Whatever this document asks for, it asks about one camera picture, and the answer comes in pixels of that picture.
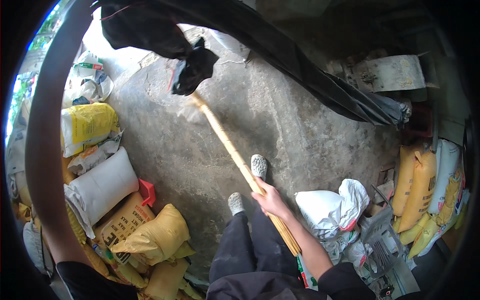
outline person's right hand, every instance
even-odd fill
[[[278,190],[270,184],[265,183],[260,177],[256,177],[256,179],[258,185],[265,190],[265,196],[252,192],[252,197],[258,201],[263,213],[267,215],[267,212],[269,212],[285,220],[291,214],[291,211],[285,202],[283,202]]]

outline red plastic object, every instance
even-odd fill
[[[156,200],[155,188],[153,187],[153,184],[139,178],[138,185],[140,187],[140,195],[142,195],[142,198],[144,199],[144,201],[142,202],[142,206],[148,204],[150,207],[152,207],[153,202],[155,202]]]

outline bamboo stick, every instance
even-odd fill
[[[235,148],[228,135],[225,133],[225,130],[216,118],[215,114],[210,109],[207,102],[197,92],[193,92],[193,94],[191,94],[190,96],[192,97],[191,104],[194,104],[206,116],[208,122],[212,126],[213,130],[217,134],[222,144],[227,149],[228,153],[232,157],[237,167],[240,169],[240,172],[248,182],[248,185],[250,185],[252,191],[265,196],[265,191],[262,189],[262,187],[258,185],[255,176],[252,174],[249,166],[245,163],[240,153]],[[271,213],[268,213],[268,216],[272,220],[272,223],[280,233],[281,237],[285,241],[285,244],[287,244],[288,249],[290,249],[293,256],[297,256],[298,254],[300,254],[300,246],[298,245],[295,238],[292,236],[290,230],[287,228],[285,223],[279,217],[272,215]]]

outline sleeve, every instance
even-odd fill
[[[137,300],[134,286],[106,279],[92,267],[79,262],[60,262],[57,271],[73,300]]]
[[[333,300],[375,300],[375,294],[357,275],[352,263],[333,266],[318,279],[318,290]]]

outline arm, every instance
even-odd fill
[[[269,212],[281,218],[292,233],[301,248],[303,261],[309,272],[318,280],[333,264],[323,246],[300,224],[292,211],[283,202],[277,189],[257,177],[258,184],[265,190],[266,196],[252,192],[252,197],[258,201],[262,211]]]
[[[76,261],[90,265],[70,227],[60,160],[63,86],[78,45],[92,20],[90,4],[75,1],[67,12],[45,57],[28,121],[25,147],[27,185],[56,263]],[[52,51],[61,55],[52,55]]]

